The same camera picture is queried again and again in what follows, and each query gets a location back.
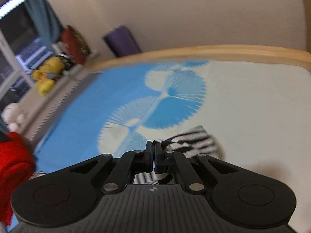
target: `wooden bed frame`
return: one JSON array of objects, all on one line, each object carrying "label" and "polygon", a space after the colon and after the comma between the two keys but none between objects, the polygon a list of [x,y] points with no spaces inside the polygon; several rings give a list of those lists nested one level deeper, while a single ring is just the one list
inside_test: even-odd
[{"label": "wooden bed frame", "polygon": [[311,71],[311,54],[303,50],[275,46],[210,45],[173,48],[145,52],[93,64],[91,71],[102,71],[114,66],[153,63],[161,60],[219,60],[249,61],[267,64],[296,65]]}]

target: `curtain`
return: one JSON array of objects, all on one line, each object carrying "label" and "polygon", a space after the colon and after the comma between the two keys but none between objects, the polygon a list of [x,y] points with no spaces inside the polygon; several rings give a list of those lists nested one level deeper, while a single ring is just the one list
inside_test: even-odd
[{"label": "curtain", "polygon": [[44,45],[52,49],[52,44],[59,41],[63,31],[63,26],[53,9],[47,0],[25,0],[25,6]]},{"label": "curtain", "polygon": [[6,134],[9,132],[9,129],[7,128],[7,125],[3,122],[0,112],[0,132]]}]

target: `window pane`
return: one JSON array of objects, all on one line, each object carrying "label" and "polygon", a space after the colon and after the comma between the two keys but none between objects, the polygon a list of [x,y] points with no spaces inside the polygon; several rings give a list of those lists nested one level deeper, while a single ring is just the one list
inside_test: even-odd
[{"label": "window pane", "polygon": [[2,84],[2,82],[5,81],[5,79],[10,75],[12,71],[12,67],[7,62],[3,53],[0,51],[0,85]]},{"label": "window pane", "polygon": [[2,112],[4,108],[10,103],[18,103],[20,99],[27,93],[30,86],[25,81],[23,77],[20,77],[7,91],[4,97],[0,101],[0,111]]},{"label": "window pane", "polygon": [[53,54],[43,45],[24,0],[9,0],[0,7],[0,29],[28,74]]}]

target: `red fabric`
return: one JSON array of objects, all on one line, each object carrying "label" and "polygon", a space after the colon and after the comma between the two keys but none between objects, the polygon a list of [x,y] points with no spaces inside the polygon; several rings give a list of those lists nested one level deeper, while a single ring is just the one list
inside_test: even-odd
[{"label": "red fabric", "polygon": [[13,191],[31,177],[35,163],[19,134],[10,132],[7,136],[13,141],[0,143],[0,222],[9,226]]},{"label": "red fabric", "polygon": [[83,65],[86,57],[82,54],[80,43],[75,37],[75,30],[70,25],[67,25],[67,28],[62,32],[61,41],[66,44],[66,49],[73,56],[73,61]]}]

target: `bright light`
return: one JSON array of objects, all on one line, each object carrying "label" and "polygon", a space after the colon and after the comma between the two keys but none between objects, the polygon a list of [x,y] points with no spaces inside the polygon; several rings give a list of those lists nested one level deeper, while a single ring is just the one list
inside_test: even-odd
[{"label": "bright light", "polygon": [[25,0],[9,0],[7,3],[0,7],[0,19],[3,18],[10,11],[15,9],[18,5],[25,2]]}]

